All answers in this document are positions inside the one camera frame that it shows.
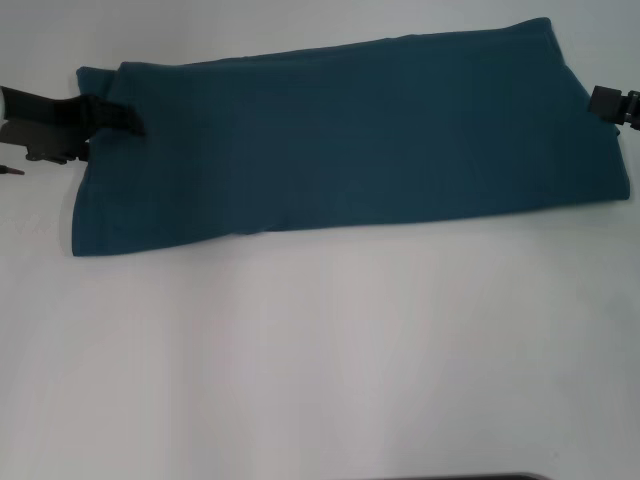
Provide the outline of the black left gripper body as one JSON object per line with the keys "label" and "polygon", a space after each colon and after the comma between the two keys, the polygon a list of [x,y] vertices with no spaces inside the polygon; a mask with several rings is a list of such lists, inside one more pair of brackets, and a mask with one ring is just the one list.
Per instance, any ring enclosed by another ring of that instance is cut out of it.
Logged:
{"label": "black left gripper body", "polygon": [[55,100],[3,86],[1,141],[24,147],[29,161],[86,162],[89,139],[98,130],[92,121],[92,104],[98,99],[80,95]]}

